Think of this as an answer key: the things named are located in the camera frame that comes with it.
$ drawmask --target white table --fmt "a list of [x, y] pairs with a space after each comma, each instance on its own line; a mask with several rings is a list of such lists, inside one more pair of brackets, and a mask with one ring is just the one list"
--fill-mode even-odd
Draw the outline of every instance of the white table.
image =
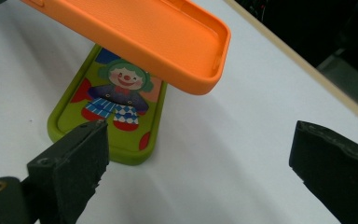
[[[358, 105], [232, 4], [194, 0], [230, 27], [207, 95], [169, 87], [152, 157], [112, 163], [77, 223], [332, 224], [288, 166], [296, 122], [358, 143]], [[0, 6], [0, 176], [52, 143], [48, 115], [93, 44], [19, 1]]]

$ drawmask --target clown illustration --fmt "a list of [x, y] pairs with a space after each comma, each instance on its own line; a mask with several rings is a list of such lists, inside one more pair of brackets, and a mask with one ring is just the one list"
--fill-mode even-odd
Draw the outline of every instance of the clown illustration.
[[110, 84], [90, 87], [88, 102], [82, 116], [88, 120], [107, 119], [114, 116], [114, 125], [123, 131], [137, 129], [138, 116], [144, 115], [149, 106], [140, 91], [153, 90], [150, 75], [141, 68], [117, 59], [102, 67], [98, 76]]

